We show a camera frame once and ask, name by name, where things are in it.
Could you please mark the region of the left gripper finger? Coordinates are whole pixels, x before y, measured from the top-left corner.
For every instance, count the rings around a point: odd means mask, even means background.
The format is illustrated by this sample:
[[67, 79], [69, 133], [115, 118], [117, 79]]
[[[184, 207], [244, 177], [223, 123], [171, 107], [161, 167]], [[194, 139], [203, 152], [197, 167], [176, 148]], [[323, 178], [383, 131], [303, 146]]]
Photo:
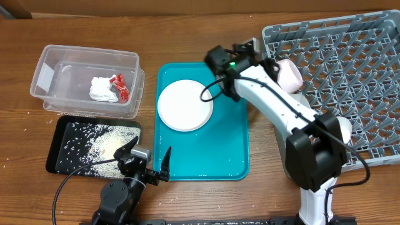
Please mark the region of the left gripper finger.
[[160, 165], [159, 179], [168, 182], [170, 177], [171, 146], [168, 147]]
[[129, 141], [127, 144], [118, 148], [113, 155], [114, 158], [121, 158], [123, 155], [129, 154], [131, 152], [131, 149], [137, 144], [138, 140], [139, 140], [139, 137], [136, 136], [134, 139]]

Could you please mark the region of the pile of rice grains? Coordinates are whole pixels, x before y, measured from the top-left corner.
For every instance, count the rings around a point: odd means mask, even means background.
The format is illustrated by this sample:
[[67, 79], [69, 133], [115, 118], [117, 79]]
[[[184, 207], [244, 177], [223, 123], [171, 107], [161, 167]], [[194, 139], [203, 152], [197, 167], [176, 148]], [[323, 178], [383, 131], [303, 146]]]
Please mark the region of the pile of rice grains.
[[113, 159], [115, 151], [141, 135], [138, 127], [69, 122], [57, 157], [57, 173], [69, 174], [81, 166]]

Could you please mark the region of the white paper cup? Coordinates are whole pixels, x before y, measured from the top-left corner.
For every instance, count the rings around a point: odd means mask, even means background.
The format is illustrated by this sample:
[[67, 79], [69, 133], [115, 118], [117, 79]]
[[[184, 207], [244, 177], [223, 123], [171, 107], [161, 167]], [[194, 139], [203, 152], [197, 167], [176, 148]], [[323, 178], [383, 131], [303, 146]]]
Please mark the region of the white paper cup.
[[343, 143], [347, 144], [351, 140], [351, 133], [353, 131], [352, 124], [345, 117], [337, 116], [336, 119], [338, 120], [340, 128], [341, 128]]

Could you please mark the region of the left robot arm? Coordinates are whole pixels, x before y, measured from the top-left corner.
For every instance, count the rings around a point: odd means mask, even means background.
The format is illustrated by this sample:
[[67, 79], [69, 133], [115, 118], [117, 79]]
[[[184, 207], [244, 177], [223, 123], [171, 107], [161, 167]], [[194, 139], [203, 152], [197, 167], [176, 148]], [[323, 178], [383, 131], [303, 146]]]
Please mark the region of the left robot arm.
[[138, 140], [135, 137], [114, 153], [123, 178], [113, 180], [101, 189], [101, 203], [92, 216], [91, 224], [137, 224], [133, 211], [146, 186], [169, 181], [171, 148], [167, 149], [157, 172], [147, 168], [151, 152], [138, 146]]

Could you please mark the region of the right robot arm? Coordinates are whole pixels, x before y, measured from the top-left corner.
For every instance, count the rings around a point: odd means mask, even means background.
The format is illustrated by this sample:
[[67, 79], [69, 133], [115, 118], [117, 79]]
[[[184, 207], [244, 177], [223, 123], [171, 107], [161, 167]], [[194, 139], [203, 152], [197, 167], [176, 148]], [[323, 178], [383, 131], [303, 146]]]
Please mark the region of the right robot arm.
[[297, 67], [261, 57], [257, 39], [232, 49], [216, 46], [204, 62], [225, 96], [250, 102], [281, 135], [284, 168], [301, 188], [297, 224], [334, 224], [333, 187], [347, 161], [339, 119], [295, 100], [283, 83], [301, 80]]

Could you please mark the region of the red snack wrapper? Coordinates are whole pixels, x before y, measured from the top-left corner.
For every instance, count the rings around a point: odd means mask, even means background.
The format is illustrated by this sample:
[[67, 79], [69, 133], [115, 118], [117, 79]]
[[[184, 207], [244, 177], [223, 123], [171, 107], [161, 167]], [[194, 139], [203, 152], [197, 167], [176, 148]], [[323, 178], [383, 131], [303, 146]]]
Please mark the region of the red snack wrapper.
[[126, 103], [129, 100], [129, 89], [125, 85], [123, 75], [113, 75], [110, 84], [118, 90], [121, 104]]

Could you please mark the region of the grey bowl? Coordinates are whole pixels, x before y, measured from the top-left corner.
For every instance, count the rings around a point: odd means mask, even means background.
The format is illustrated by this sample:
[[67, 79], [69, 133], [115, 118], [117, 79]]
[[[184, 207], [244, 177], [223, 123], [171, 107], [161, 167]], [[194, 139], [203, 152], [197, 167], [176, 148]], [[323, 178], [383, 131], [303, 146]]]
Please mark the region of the grey bowl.
[[306, 97], [301, 94], [301, 93], [296, 93], [296, 94], [291, 94], [291, 97], [293, 99], [295, 99], [297, 102], [301, 103], [303, 106], [307, 107], [307, 108], [311, 108], [309, 101], [306, 99]]

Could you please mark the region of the pink small bowl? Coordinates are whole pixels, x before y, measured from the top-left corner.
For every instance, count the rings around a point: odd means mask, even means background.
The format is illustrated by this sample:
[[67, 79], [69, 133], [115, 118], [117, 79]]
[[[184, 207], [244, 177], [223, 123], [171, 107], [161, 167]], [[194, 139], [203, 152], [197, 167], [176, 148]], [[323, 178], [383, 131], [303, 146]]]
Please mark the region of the pink small bowl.
[[303, 85], [299, 69], [290, 59], [280, 60], [277, 64], [279, 65], [277, 83], [286, 93], [295, 93]]

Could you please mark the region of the large white plate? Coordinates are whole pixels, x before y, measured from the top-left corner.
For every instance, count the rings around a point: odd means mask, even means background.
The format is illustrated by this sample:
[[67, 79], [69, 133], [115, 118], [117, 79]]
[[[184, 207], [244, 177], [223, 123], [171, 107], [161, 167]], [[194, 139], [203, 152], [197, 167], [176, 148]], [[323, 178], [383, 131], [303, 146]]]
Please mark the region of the large white plate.
[[211, 93], [200, 82], [183, 79], [166, 86], [157, 100], [161, 121], [169, 128], [189, 132], [205, 125], [213, 113]]

